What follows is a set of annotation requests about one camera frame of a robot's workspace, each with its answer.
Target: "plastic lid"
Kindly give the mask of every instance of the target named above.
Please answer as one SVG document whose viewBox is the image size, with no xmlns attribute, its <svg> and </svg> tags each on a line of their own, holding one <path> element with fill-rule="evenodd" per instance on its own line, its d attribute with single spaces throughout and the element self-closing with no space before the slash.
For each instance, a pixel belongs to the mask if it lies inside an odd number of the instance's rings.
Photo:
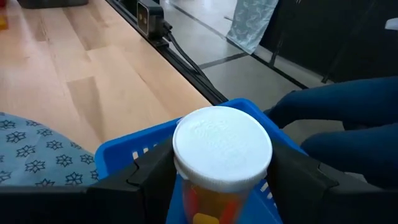
<svg viewBox="0 0 398 224">
<path fill-rule="evenodd" d="M 267 174 L 272 144 L 253 117 L 226 106 L 196 110 L 173 135 L 174 163 L 184 179 L 217 192 L 254 187 Z"/>
</svg>

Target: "dark blue fabric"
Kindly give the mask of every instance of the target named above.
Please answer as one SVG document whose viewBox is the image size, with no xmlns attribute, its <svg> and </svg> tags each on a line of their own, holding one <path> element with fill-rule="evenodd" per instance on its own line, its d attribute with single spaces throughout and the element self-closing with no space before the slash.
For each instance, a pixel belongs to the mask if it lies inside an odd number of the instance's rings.
<svg viewBox="0 0 398 224">
<path fill-rule="evenodd" d="M 398 187 L 398 77 L 337 83 L 289 93 L 267 112 L 285 127 L 299 119 L 327 119 L 373 128 L 320 133 L 301 145 L 308 155 L 372 184 Z"/>
</svg>

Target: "cup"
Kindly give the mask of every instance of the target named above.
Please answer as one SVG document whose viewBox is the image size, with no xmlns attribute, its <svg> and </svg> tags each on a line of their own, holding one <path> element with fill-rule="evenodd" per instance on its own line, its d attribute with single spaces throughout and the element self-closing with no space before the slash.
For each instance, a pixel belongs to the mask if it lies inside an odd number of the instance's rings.
<svg viewBox="0 0 398 224">
<path fill-rule="evenodd" d="M 173 147 L 185 216 L 193 224 L 235 223 L 272 157 L 266 130 L 245 112 L 225 106 L 182 118 Z"/>
</svg>

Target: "blue plastic basket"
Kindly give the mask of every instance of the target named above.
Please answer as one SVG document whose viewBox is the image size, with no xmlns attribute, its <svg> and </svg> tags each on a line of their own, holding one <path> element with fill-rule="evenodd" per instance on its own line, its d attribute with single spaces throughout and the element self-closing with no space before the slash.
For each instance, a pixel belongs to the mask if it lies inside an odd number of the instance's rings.
<svg viewBox="0 0 398 224">
<path fill-rule="evenodd" d="M 271 139 L 284 142 L 286 145 L 303 152 L 251 101 L 235 99 L 223 103 L 221 106 L 229 106 L 250 114 L 261 123 Z M 95 154 L 95 164 L 99 178 L 103 179 L 128 166 L 133 161 L 133 155 L 135 157 L 141 156 L 146 151 L 151 150 L 156 144 L 171 137 L 178 120 L 179 118 L 102 144 Z M 177 176 L 173 197 L 170 202 L 167 223 L 186 223 L 182 205 L 181 177 L 179 176 Z M 265 180 L 255 186 L 251 192 L 238 223 L 282 223 L 272 199 L 272 194 L 269 191 L 268 183 Z"/>
</svg>

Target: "black cabinet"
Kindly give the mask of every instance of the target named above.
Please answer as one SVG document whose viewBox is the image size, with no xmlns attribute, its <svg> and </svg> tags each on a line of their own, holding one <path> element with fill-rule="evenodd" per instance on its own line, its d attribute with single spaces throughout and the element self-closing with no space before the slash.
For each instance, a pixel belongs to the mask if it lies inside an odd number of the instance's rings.
<svg viewBox="0 0 398 224">
<path fill-rule="evenodd" d="M 398 75 L 398 33 L 385 30 L 398 17 L 398 1 L 375 2 L 358 34 L 350 38 L 331 78 L 336 82 Z"/>
<path fill-rule="evenodd" d="M 384 24 L 398 17 L 397 2 L 280 0 L 261 45 L 275 52 L 282 43 L 279 56 L 335 82 L 391 75 L 398 37 Z"/>
</svg>

